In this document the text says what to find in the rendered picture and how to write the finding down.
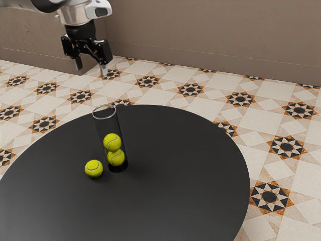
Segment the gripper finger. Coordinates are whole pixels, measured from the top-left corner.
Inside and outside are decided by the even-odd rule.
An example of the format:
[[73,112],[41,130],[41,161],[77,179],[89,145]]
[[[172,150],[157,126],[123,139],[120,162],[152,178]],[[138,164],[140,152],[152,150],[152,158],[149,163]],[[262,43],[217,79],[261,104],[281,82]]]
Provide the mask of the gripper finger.
[[67,34],[61,37],[63,51],[66,56],[69,56],[75,63],[76,69],[81,70],[83,68],[81,57],[79,56],[80,51],[73,47],[73,44]]
[[107,64],[113,59],[108,40],[86,39],[84,49],[99,64],[101,76],[106,76],[108,73]]

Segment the yellow tennis ball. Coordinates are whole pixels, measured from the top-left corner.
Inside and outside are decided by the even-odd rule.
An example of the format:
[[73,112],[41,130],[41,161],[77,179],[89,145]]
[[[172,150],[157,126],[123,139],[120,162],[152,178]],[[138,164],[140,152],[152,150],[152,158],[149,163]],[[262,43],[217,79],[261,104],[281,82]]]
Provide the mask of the yellow tennis ball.
[[85,165],[85,173],[90,178],[97,178],[103,172],[102,163],[98,160],[90,160]]
[[109,133],[104,137],[103,145],[107,151],[115,152],[119,150],[122,145],[121,138],[115,133]]
[[114,152],[109,151],[107,153],[107,160],[108,163],[112,166],[120,166],[125,161],[125,154],[121,149],[118,149]]

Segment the clear glass tube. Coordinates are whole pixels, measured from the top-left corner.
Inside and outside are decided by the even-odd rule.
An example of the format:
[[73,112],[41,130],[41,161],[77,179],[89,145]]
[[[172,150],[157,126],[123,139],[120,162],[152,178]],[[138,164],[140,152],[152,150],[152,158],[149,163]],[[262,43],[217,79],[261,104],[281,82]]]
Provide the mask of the clear glass tube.
[[[120,126],[119,126],[119,121],[118,121],[117,114],[116,114],[116,107],[114,105],[109,105],[109,104],[104,104],[104,105],[98,106],[93,110],[92,116],[95,121],[99,140],[102,145],[103,154],[104,154],[104,157],[107,161],[109,171],[113,172],[113,173],[123,172],[128,167],[128,160],[126,157],[124,143],[122,140],[122,134],[120,131]],[[121,138],[122,145],[121,145],[120,149],[123,150],[123,152],[125,154],[125,161],[120,166],[112,166],[108,163],[108,160],[107,160],[108,151],[105,149],[105,147],[103,145],[103,139],[109,133],[115,133],[115,134],[119,135]]]

